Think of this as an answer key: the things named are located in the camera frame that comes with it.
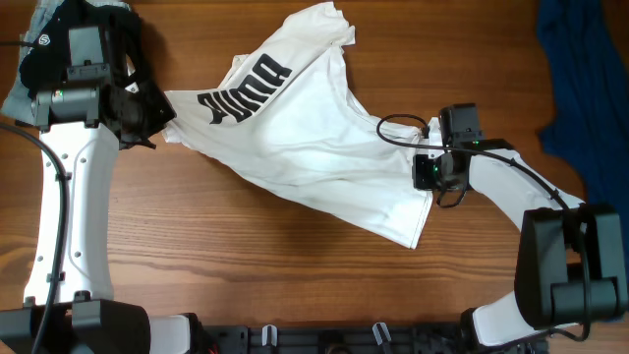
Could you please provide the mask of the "white Puma t-shirt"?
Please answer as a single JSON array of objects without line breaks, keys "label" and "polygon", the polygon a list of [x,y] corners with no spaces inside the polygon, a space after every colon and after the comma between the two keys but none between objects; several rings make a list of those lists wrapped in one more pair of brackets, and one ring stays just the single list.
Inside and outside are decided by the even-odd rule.
[{"label": "white Puma t-shirt", "polygon": [[372,116],[352,94],[344,49],[355,29],[332,3],[294,13],[217,88],[170,90],[164,139],[227,165],[283,199],[406,248],[432,195],[412,181],[418,127]]}]

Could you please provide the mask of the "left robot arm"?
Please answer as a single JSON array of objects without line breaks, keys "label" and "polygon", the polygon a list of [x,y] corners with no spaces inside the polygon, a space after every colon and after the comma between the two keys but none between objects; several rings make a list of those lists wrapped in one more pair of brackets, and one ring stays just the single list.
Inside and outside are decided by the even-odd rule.
[{"label": "left robot arm", "polygon": [[68,47],[66,79],[33,103],[44,163],[36,257],[23,305],[1,315],[1,339],[16,353],[192,353],[195,318],[115,301],[107,257],[118,153],[147,145],[174,111],[152,81],[130,91],[134,48],[121,33],[74,27]]}]

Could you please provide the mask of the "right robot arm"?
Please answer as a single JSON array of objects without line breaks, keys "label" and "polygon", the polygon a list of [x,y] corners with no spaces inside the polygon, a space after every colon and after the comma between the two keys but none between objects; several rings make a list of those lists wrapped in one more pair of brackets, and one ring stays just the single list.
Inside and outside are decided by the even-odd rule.
[{"label": "right robot arm", "polygon": [[417,189],[443,199],[474,190],[520,232],[514,288],[461,316],[459,346],[471,353],[562,334],[585,340],[595,322],[628,310],[621,221],[534,171],[515,147],[489,139],[473,103],[453,104],[424,123],[413,161]]}]

